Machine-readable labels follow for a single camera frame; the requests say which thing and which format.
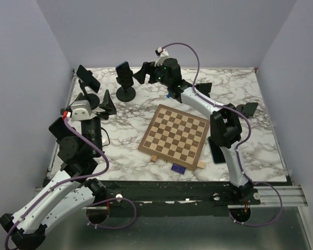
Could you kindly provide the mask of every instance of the gray floor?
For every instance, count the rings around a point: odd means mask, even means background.
[[[250,219],[265,222],[278,209],[256,209]],[[189,250],[307,250],[310,249],[297,208],[286,208],[275,224],[247,228],[218,217],[138,218],[130,228],[112,231],[87,226],[85,210],[66,219],[39,250],[189,249]],[[114,225],[127,220],[113,221]]]

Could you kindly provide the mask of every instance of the black cylinder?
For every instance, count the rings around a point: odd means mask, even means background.
[[[101,119],[99,117],[82,121],[81,133],[102,151]],[[101,155],[92,148],[89,155],[92,157],[101,157]]]

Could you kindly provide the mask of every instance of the black smartphone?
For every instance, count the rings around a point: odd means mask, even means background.
[[[85,69],[84,66],[80,65],[77,72],[77,77],[85,83],[90,89],[94,92],[99,92],[101,84],[99,81],[93,76],[92,71]]]
[[[127,61],[121,63],[116,67],[117,82],[122,86],[123,90],[133,86],[133,72],[130,70],[129,63]]]

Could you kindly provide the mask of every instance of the wooden board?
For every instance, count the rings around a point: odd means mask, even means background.
[[[138,150],[195,170],[210,121],[160,104]]]

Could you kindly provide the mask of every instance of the black cable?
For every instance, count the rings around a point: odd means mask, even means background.
[[[104,128],[101,128],[101,129],[106,133],[106,136],[108,137],[108,144],[103,145],[103,146],[109,146],[110,145],[110,138],[109,138],[108,132]]]

